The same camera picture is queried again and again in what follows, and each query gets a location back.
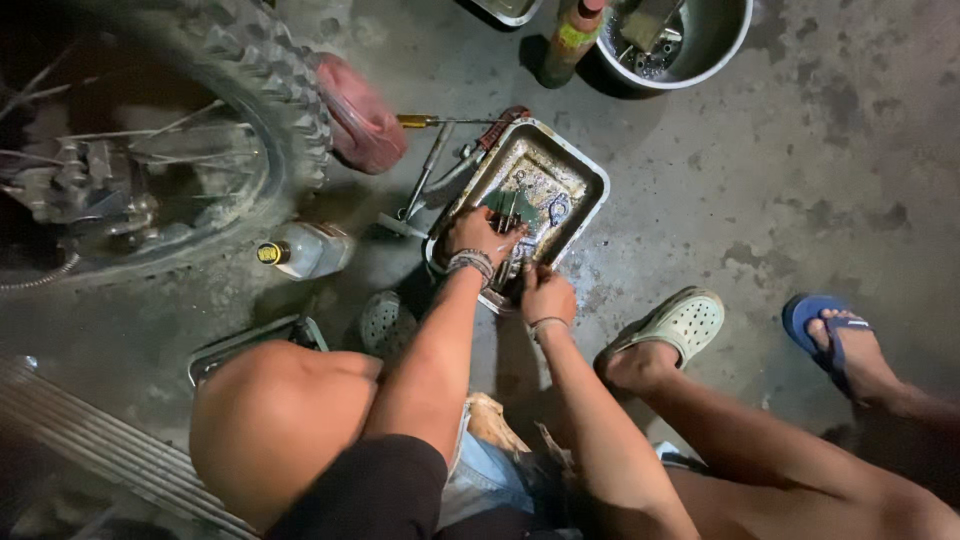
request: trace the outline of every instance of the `flip-flop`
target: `flip-flop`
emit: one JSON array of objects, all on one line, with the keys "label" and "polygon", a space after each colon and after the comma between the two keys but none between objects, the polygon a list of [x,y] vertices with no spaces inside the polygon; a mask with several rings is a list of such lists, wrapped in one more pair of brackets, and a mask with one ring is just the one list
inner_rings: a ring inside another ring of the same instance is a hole
[{"label": "flip-flop", "polygon": [[609,387],[602,374],[613,355],[637,343],[662,341],[680,353],[677,368],[684,369],[690,359],[703,351],[720,332],[723,321],[723,301],[715,292],[703,287],[687,287],[624,329],[600,352],[593,367],[600,380]]},{"label": "flip-flop", "polygon": [[859,317],[837,316],[823,319],[830,338],[830,347],[827,351],[821,351],[814,343],[813,338],[806,333],[806,324],[811,319],[819,318],[820,312],[824,309],[843,311],[850,310],[850,307],[846,302],[835,296],[798,294],[783,307],[783,329],[786,330],[794,343],[810,354],[813,361],[820,366],[820,369],[830,375],[830,380],[845,396],[855,399],[850,389],[850,381],[847,380],[847,356],[844,353],[843,342],[840,340],[837,331],[842,328],[860,331],[874,331],[874,329],[870,326],[870,323]]}]

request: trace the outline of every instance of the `oil bottle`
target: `oil bottle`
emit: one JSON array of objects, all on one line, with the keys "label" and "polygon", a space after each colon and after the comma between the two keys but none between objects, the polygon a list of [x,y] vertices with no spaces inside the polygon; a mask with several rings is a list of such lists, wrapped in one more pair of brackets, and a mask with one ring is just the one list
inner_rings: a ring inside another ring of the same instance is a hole
[{"label": "oil bottle", "polygon": [[260,244],[256,258],[299,282],[343,270],[355,245],[353,238],[333,224],[294,221],[277,229],[271,241]]},{"label": "oil bottle", "polygon": [[587,53],[600,34],[606,0],[577,0],[560,12],[557,30],[537,74],[547,88],[559,88],[570,82],[577,62]]}]

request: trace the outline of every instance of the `white croc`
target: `white croc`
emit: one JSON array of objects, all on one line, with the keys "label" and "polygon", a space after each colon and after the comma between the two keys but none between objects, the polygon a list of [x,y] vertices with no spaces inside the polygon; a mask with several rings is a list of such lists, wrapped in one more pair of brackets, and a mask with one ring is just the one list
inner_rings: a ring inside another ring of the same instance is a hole
[{"label": "white croc", "polygon": [[614,342],[607,354],[612,356],[643,341],[663,341],[680,352],[680,369],[704,350],[723,326],[723,301],[703,287],[687,287],[666,299],[647,315],[642,328]]}]

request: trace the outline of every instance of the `metal tray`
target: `metal tray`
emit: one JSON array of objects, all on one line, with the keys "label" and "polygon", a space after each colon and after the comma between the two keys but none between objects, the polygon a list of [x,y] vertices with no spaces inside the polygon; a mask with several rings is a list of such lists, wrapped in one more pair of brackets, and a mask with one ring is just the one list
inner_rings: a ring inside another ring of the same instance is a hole
[{"label": "metal tray", "polygon": [[[480,206],[496,190],[522,191],[537,209],[538,223],[514,248],[516,260],[554,267],[570,250],[573,241],[593,219],[610,193],[610,178],[599,165],[534,118],[521,118],[503,132],[480,164],[463,193],[440,216],[423,246],[430,270],[443,274],[446,256],[434,253],[454,215]],[[556,225],[550,220],[550,205],[558,197],[568,201],[568,212]],[[504,287],[509,291],[516,281]],[[499,314],[516,309],[509,292],[492,287],[480,302]]]},{"label": "metal tray", "polygon": [[533,18],[543,0],[473,0],[473,3],[503,24],[517,27]]}]

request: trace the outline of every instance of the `metal bucket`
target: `metal bucket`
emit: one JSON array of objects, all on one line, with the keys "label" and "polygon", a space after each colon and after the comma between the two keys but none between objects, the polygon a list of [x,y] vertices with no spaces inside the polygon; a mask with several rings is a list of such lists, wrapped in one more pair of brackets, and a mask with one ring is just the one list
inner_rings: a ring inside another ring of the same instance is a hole
[{"label": "metal bucket", "polygon": [[733,58],[750,28],[754,0],[685,0],[679,9],[683,47],[656,79],[640,77],[617,60],[629,46],[619,34],[620,24],[637,5],[639,0],[623,0],[608,8],[597,46],[607,68],[627,86],[671,90],[706,80]]}]

